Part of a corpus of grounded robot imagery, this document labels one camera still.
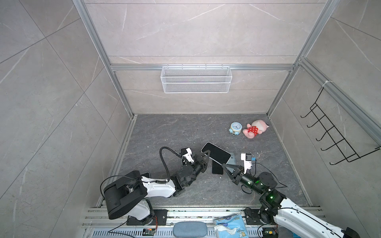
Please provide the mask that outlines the light blue phone case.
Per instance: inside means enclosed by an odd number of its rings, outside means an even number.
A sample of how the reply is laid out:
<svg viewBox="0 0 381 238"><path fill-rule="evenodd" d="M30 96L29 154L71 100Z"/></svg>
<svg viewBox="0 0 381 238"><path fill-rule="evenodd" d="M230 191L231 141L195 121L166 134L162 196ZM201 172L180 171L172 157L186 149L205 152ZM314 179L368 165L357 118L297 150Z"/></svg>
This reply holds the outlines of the light blue phone case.
<svg viewBox="0 0 381 238"><path fill-rule="evenodd" d="M234 154L231 153L230 155L231 155L231 156L230 156L229 160L226 162L226 164L227 164L227 165L237 165L237 164L236 164L236 159L235 159ZM228 167L227 170L228 170L231 174L232 174L233 171L234 171L234 169L233 169L233 168L230 168L230 167Z"/></svg>

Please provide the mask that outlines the cased phone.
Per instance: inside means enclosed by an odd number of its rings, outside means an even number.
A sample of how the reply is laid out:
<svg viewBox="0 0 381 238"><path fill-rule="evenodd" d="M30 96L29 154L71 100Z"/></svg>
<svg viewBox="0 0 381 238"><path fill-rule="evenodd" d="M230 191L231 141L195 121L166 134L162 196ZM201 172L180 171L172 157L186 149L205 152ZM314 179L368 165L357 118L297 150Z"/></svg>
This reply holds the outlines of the cased phone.
<svg viewBox="0 0 381 238"><path fill-rule="evenodd" d="M210 151L210 158L219 164L226 164L231 158L231 154L229 152L223 150L222 148L210 142L207 142L201 149L201 152L203 153L205 153L206 151Z"/></svg>

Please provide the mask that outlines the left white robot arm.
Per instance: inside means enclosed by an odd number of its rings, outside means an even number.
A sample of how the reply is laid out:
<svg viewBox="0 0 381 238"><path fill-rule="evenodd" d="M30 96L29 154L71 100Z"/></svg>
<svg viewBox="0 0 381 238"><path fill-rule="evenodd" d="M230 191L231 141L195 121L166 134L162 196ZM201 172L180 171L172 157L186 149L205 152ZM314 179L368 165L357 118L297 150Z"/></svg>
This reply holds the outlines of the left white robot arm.
<svg viewBox="0 0 381 238"><path fill-rule="evenodd" d="M170 175L163 158L163 150L168 150L182 160L182 166ZM190 148L183 148L181 154L169 147L161 147L160 159L167 177L165 179L148 178L135 170L125 176L117 175L117 180L101 190L106 202L108 218L115 220L125 215L139 221L153 217L154 212L146 199L150 197L176 197L196 181L200 173L207 169L210 150L202 154L193 154Z"/></svg>

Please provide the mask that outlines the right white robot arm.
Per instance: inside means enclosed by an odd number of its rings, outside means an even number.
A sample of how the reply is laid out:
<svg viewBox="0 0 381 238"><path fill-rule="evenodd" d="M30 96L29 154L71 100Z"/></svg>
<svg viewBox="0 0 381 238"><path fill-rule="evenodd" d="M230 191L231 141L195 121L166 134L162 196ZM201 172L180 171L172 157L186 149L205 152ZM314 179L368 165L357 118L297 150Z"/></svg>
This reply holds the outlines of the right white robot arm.
<svg viewBox="0 0 381 238"><path fill-rule="evenodd" d="M231 181L260 195L261 208L258 215L264 224L277 224L301 238L358 238L359 234L351 228L334 226L307 210L279 192L277 181L271 173L262 172L257 177L244 172L244 167L223 164Z"/></svg>

